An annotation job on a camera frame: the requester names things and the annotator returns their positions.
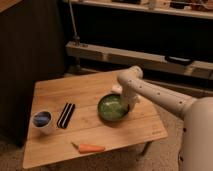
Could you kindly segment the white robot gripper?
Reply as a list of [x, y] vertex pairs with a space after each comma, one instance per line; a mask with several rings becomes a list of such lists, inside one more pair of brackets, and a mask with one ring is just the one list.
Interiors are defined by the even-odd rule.
[[122, 105], [132, 111], [137, 103], [140, 102], [139, 96], [130, 89], [123, 88], [121, 93], [121, 103]]

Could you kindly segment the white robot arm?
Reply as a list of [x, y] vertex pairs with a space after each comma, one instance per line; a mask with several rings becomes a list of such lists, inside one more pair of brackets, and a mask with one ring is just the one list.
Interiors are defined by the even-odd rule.
[[138, 66], [119, 73], [121, 99], [134, 105], [139, 94], [184, 121], [182, 144], [178, 155], [179, 171], [213, 171], [213, 97], [194, 98], [142, 79]]

